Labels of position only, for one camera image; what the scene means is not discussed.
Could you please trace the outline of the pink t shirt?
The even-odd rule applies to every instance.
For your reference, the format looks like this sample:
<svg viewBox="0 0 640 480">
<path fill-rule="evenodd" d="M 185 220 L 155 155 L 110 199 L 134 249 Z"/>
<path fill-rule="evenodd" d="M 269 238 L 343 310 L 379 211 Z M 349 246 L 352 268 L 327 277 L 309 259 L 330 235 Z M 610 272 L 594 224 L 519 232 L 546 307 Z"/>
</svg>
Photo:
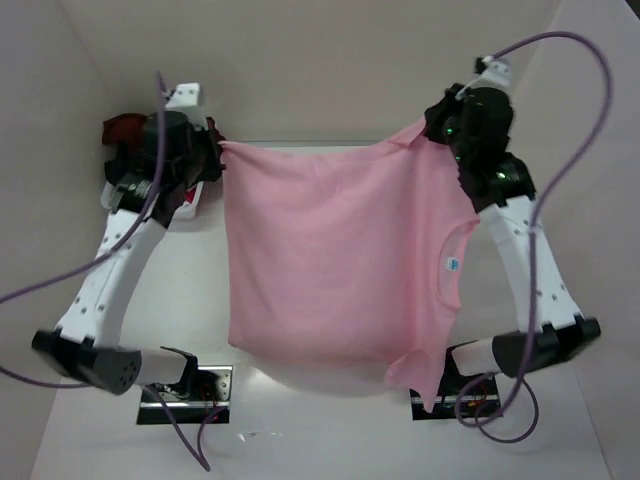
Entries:
<svg viewBox="0 0 640 480">
<path fill-rule="evenodd" d="M 382 364 L 386 384 L 433 408 L 478 219 L 425 127 L 330 153 L 224 143 L 233 347 L 296 366 Z"/>
</svg>

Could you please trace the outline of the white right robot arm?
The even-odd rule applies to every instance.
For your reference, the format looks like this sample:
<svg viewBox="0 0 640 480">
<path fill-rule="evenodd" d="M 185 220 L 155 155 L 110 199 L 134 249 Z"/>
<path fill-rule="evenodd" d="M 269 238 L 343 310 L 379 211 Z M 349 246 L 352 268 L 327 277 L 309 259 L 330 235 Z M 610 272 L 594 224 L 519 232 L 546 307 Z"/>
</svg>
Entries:
<svg viewBox="0 0 640 480">
<path fill-rule="evenodd" d="M 540 221 L 536 189 L 525 163 L 508 152 L 514 110 L 511 68 L 477 58 L 475 76 L 449 87 L 425 112 L 428 139 L 455 158 L 458 181 L 490 233 L 516 307 L 517 330 L 449 348 L 447 360 L 464 377 L 502 373 L 510 378 L 564 363 L 601 335 L 571 297 Z"/>
</svg>

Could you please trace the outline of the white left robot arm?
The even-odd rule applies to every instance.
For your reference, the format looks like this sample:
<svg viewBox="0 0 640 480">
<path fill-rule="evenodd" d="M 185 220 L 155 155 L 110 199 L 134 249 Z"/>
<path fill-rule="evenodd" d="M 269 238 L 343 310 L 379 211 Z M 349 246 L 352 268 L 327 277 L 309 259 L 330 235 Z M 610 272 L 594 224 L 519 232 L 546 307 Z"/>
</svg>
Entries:
<svg viewBox="0 0 640 480">
<path fill-rule="evenodd" d="M 114 395 L 149 384 L 186 394 L 197 376 L 198 360 L 188 352 L 120 344 L 140 276 L 187 192 L 217 181 L 224 169 L 200 84 L 179 84 L 161 98 L 161 110 L 142 125 L 141 147 L 118 146 L 127 171 L 113 189 L 103 240 L 79 292 L 56 326 L 37 331 L 31 343 L 60 375 Z"/>
</svg>

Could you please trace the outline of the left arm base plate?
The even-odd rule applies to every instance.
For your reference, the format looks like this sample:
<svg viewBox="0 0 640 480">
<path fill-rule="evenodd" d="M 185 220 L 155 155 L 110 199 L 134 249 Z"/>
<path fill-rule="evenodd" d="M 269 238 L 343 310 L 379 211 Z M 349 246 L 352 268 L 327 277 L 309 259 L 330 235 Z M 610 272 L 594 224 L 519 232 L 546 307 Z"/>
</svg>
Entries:
<svg viewBox="0 0 640 480">
<path fill-rule="evenodd" d="M 232 375 L 231 365 L 200 366 L 188 390 L 178 384 L 155 384 L 154 387 L 177 424 L 201 424 L 209 415 L 213 415 L 211 423 L 227 424 L 230 417 Z M 143 391 L 136 424 L 150 426 L 169 423 L 161 402 Z"/>
</svg>

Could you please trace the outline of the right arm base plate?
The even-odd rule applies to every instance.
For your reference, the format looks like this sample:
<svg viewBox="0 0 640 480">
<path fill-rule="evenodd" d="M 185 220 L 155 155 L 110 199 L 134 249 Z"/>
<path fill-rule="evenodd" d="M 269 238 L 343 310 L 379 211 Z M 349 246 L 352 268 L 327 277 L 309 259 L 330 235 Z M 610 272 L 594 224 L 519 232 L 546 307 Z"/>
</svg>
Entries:
<svg viewBox="0 0 640 480">
<path fill-rule="evenodd" d="M 410 390 L 411 412 L 414 421 L 456 419 L 454 406 L 459 391 L 475 377 L 444 376 L 438 388 L 438 395 L 428 412 L 419 393 Z M 480 418 L 486 418 L 501 406 L 498 387 L 494 378 L 484 380 L 462 397 L 460 414 L 473 419 L 480 410 Z"/>
</svg>

